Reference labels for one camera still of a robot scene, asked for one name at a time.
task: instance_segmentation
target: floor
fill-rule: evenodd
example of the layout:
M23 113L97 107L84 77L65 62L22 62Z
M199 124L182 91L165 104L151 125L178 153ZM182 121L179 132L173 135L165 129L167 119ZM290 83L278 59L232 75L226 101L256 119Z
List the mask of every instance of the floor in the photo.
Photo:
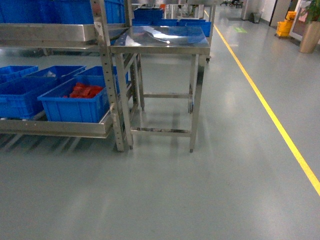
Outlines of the floor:
M215 24L314 174L320 178L320 52L264 23ZM241 27L247 33L237 32ZM318 240L320 196L215 31L194 153L175 137L0 138L1 240ZM0 66L99 65L97 56L2 55ZM188 56L145 55L147 91L188 91ZM184 128L187 102L148 99L134 124Z

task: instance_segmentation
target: potted plant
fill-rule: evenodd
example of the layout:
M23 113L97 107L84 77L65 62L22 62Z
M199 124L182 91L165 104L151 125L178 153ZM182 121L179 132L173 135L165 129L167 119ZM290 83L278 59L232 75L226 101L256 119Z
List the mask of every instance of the potted plant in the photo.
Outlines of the potted plant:
M310 5L305 7L301 13L305 18L305 29L302 36L299 51L301 53L312 53L320 40L320 0L310 0Z

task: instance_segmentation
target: green floor marking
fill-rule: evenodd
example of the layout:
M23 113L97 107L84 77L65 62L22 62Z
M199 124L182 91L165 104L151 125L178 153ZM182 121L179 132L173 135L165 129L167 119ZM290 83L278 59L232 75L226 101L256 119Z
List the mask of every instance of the green floor marking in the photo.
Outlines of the green floor marking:
M237 32L237 33L244 33L246 34L247 31L243 29L243 27L234 27L234 30Z

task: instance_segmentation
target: red object in bin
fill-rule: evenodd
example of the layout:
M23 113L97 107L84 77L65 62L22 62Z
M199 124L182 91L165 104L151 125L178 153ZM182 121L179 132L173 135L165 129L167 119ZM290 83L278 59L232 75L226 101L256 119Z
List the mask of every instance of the red object in bin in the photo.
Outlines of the red object in bin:
M101 86L85 85L77 82L73 87L73 92L69 95L72 99L92 99L104 89Z

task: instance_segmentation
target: blue storage bin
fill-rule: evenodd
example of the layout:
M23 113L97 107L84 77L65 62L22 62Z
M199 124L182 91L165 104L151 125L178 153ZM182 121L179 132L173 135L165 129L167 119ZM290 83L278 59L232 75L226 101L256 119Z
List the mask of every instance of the blue storage bin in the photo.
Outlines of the blue storage bin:
M44 24L60 24L61 19L52 0L38 0L41 22Z
M51 66L40 71L25 76L25 78L47 77L58 79L58 83L62 84L74 77L74 75L85 70L86 66Z
M161 19L159 21L154 21L152 25L172 27L172 26L177 26L177 22L178 22L177 19Z
M124 23L125 7L122 0L105 0L105 11L109 24ZM90 0L55 0L55 9L62 24L93 24Z
M0 68L0 84L38 71L38 66L4 66Z
M142 21L142 20L136 20L132 19L132 26L151 26L152 21Z
M64 98L73 92L76 83L104 89L94 98ZM46 117L53 122L98 123L109 109L105 81L99 77L73 78L38 97Z
M210 36L211 22L210 21L190 21L186 24L187 27L199 26L206 37Z
M58 85L47 77L18 78L0 84L0 117L30 119L44 108L37 97Z
M0 0L0 9L7 24L42 22L38 0Z
M1 5L0 5L0 24L5 23L4 15L2 14Z
M180 23L183 22L205 22L205 19L189 19L189 18L182 18L179 20Z
M160 8L138 8L133 11L134 19L141 21L157 22L163 17L163 10Z
M114 79L115 79L115 85L116 85L116 91L119 94L120 93L120 88L119 88L119 81L118 81L118 76L117 76L117 68L114 66L113 67L113 73L114 73ZM102 66L95 66L93 68L90 68L88 70L85 70L76 76L74 76L77 79L99 79L100 81L105 81L104 78L104 70ZM128 78L128 73L125 75L126 83L129 83L129 78Z

